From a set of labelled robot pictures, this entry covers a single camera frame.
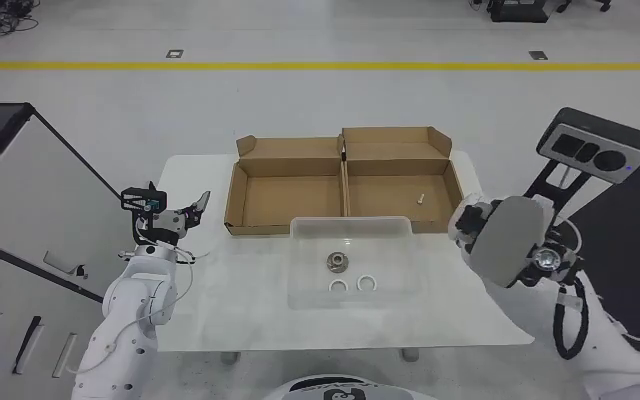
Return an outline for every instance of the cardboard box flap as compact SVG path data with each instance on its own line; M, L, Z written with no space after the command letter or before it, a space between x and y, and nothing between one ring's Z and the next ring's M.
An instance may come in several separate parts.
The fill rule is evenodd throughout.
M339 159L342 136L316 138L265 138L245 136L236 140L240 159L329 158Z
M244 213L244 199L247 194L247 174L234 164L231 173L231 184L227 196L227 207L224 214L224 224L226 226L241 226Z
M347 160L448 159L451 139L433 127L344 128Z

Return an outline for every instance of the black cable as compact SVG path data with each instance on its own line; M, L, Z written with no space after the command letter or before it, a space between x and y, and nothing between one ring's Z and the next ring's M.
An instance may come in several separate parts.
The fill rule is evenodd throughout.
M176 264L184 264L184 265L188 265L188 264L193 264L194 262L196 262L196 258L195 258L195 257L193 257L193 256L192 256L192 257L191 257L191 259L193 260L193 261L191 261L191 262L187 262L187 261L180 261L180 260L178 260L178 261L176 261Z
M572 358L577 356L580 351L582 351L584 342L587 340L587 334L589 333L589 306L587 305L587 296L584 290L584 285L578 277L575 278L575 287L576 296L578 296L578 298L582 300L582 310L580 311L582 320L580 321L580 330L578 331L578 336L576 336L576 340L570 349L567 349L564 345L563 304L556 304L555 314L553 316L553 339L556 343L556 350L558 351L558 354L565 360L571 360ZM561 286L558 293L567 294L567 289L564 286Z
M471 7L473 11L480 11L480 7L482 7L482 2L478 3L478 7L474 7L473 2L474 0L469 0L469 7Z
M33 29L33 28L35 28L36 26L40 25L40 23L39 23L38 21L36 21L35 19L31 18L30 16L27 16L27 17L25 17L25 18L20 18L20 22L22 22L22 21L31 21L31 22L35 22L35 24L34 24L33 26L30 26L30 27L28 27L28 28L24 28L24 29L18 29L18 28L16 28L16 29L14 29L14 30L13 30L14 32L30 31L31 29Z
M39 22L31 16L31 11L39 5L40 2L34 4L34 0L0 0L0 36L30 31L38 26ZM30 21L31 26L19 28L24 21Z

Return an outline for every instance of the transparent plastic bin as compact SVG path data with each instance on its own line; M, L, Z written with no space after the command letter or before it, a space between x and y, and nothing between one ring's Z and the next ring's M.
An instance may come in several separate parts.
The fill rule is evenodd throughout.
M289 306L298 308L387 307L404 303L421 290L414 263L415 242L406 217L295 218L291 221L288 271ZM344 253L349 265L342 273L327 267L333 252ZM371 275L377 282L358 278ZM334 279L349 285L335 287Z

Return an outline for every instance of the cardboard box lid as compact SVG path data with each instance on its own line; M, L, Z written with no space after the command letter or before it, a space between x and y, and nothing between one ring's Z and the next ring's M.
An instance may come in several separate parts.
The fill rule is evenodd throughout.
M342 135L315 138L264 138L253 135L236 140L241 160L264 158L340 159Z
M451 139L427 127L344 128L347 161L449 159Z

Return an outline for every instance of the white cable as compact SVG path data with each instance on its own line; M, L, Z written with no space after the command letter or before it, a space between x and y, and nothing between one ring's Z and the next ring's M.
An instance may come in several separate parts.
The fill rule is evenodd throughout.
M636 342L640 342L640 338L637 336L633 336L632 334L629 333L629 331L627 330L627 328L625 328L624 324L620 321L618 321L617 319L615 319L613 317L613 315L609 314L606 310L604 311L605 314L607 314L607 317L609 318L609 321L611 321L611 323L613 324L613 326L616 328L616 330L624 337L627 337L631 340L634 340Z
M143 238L144 240L148 241L148 242L152 242L151 240L145 238L144 236L140 235L141 238ZM125 325L120 332L118 332L118 334L116 335L115 339L113 340L112 343L108 344L107 347L105 348L105 350L107 351L107 355L100 360L99 363L97 363L96 365L90 367L90 368L86 368L86 369L78 369L76 371L70 369L69 367L66 367L66 370L74 375L78 375L78 374L84 374L87 373L89 371L92 371L96 368L98 368L100 365L102 365L105 361L107 361L107 359L109 358L109 356L111 356L111 354L116 350L117 348L117 342L118 339L120 338L120 335L122 335L122 332L124 332L128 327L130 327L131 325L142 321L143 319L147 319L147 318L151 318L152 316L161 313L162 311L165 311L167 308L173 306L174 304L176 304L178 301L182 300L182 298L184 296L187 295L187 293L189 293L189 290L191 289L191 286L193 285L193 264L195 263L195 258L193 257L193 254L191 254L190 251L184 250L179 248L178 246L173 246L173 250L181 255L182 257L184 257L185 261L187 261L187 264L189 265L189 286L187 286L187 289L184 291L184 293L182 293L180 296L178 296L174 301L172 301L171 303L167 304L166 306L164 306L163 308L161 308L160 310L154 311L152 313L149 313L143 317L140 317L136 320L133 320L131 322L129 322L127 325Z
M138 221L144 222L144 220L142 218L138 218L136 223L133 224L135 226L135 228L136 228L136 233L138 234L138 236L140 236L140 239L145 240L145 241L157 246L158 243L155 240L147 239L142 233L140 233L140 228L138 228Z
M592 369L588 371L582 371L578 376L593 375L593 374L621 374L621 375L640 375L640 371L624 371L618 369Z
M574 224L573 222L571 222L569 220L569 218L565 218L562 215L558 214L557 216L559 219L561 219L562 221L566 222L567 225L569 225L571 227L571 229L573 229L573 232L575 232L576 234L576 238L578 239L578 244L576 245L576 248L573 250L574 253L577 253L580 251L580 249L582 248L582 235L580 234L580 230L578 229L578 227L576 226L576 224Z
M200 260L201 258L205 258L205 257L206 257L206 256L208 256L209 254L211 254L211 252L212 252L212 251L213 251L213 250L209 250L209 251L207 251L206 253L204 253L203 255L201 255L201 256L197 256L197 257L194 257L194 258L195 258L196 260Z
M560 179L560 184L558 185L560 189L563 189L564 181L567 179L569 171L571 171L571 167L567 165L567 168L564 170L564 174L562 175L562 179Z

